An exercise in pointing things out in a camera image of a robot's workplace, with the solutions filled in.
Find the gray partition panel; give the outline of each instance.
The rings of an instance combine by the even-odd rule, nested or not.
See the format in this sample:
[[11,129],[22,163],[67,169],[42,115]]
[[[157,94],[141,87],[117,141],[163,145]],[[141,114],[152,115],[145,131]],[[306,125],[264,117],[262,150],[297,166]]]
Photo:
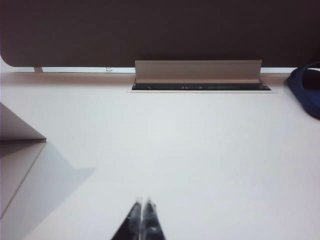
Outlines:
[[12,66],[133,67],[135,60],[320,60],[319,0],[1,0]]

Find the white desk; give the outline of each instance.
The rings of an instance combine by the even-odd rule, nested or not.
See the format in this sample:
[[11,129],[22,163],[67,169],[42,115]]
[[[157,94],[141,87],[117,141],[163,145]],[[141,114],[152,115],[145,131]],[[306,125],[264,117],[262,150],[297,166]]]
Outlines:
[[168,240],[319,240],[320,121],[278,93],[126,93],[133,74],[6,73],[47,137],[2,240],[108,240],[136,197]]

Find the desk surface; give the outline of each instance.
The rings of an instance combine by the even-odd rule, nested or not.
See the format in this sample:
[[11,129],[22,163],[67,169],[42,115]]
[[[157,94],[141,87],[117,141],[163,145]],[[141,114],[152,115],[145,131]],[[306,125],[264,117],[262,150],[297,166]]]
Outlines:
[[168,240],[320,239],[320,121],[277,93],[127,93],[133,74],[4,73],[47,137],[3,240],[110,239],[150,197]]

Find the dark privacy panel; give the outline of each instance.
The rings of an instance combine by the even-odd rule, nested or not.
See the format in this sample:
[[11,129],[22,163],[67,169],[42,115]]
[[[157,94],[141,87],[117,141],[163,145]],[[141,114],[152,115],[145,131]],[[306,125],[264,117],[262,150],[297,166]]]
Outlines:
[[319,0],[0,0],[12,66],[133,67],[135,60],[320,60]]

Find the blue object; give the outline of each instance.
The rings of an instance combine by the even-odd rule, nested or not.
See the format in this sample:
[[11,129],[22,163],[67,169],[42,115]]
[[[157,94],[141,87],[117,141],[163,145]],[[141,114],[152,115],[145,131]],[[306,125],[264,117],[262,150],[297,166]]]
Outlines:
[[320,119],[320,61],[295,69],[287,79],[289,88],[310,115]]

